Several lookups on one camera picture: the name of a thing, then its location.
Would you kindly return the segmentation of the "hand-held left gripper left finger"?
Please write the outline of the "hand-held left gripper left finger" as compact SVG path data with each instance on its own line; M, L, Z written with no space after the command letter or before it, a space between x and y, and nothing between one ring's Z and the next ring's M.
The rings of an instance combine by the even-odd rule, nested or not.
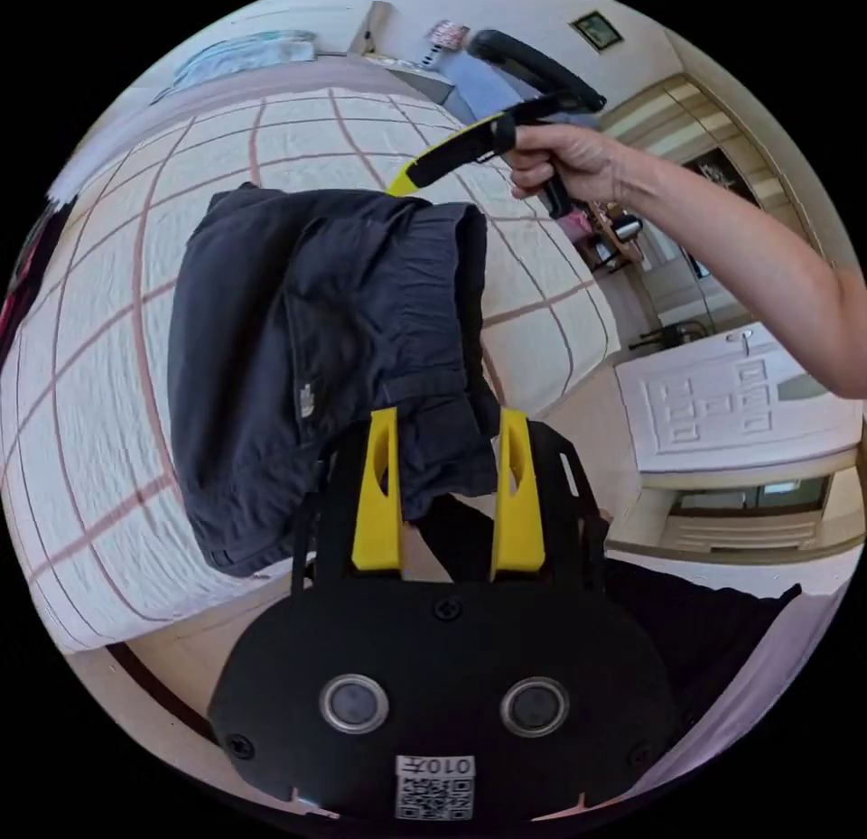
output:
M403 574L397 410L372 413L361 461L351 562L363 575Z

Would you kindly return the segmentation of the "person's right hand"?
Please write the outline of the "person's right hand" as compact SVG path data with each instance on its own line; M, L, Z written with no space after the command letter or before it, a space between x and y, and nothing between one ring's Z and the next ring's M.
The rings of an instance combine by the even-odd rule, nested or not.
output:
M555 177L580 201L627 202L646 189L641 153L579 126L521 126L506 161L517 199L539 195Z

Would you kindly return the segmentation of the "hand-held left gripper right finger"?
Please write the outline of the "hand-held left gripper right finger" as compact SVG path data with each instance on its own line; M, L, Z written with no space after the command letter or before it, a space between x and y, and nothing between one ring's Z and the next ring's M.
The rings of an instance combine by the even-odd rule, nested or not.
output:
M536 576L545 564L545 538L527 416L501 410L499 478L490 575Z

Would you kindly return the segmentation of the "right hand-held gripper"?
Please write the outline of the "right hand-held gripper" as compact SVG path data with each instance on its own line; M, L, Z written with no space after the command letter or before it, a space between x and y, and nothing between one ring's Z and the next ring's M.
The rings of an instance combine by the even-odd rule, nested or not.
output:
M554 90L522 100L465 126L406 164L387 189L407 197L469 164L484 164L512 151L517 130L526 126L590 126L608 104L589 90Z

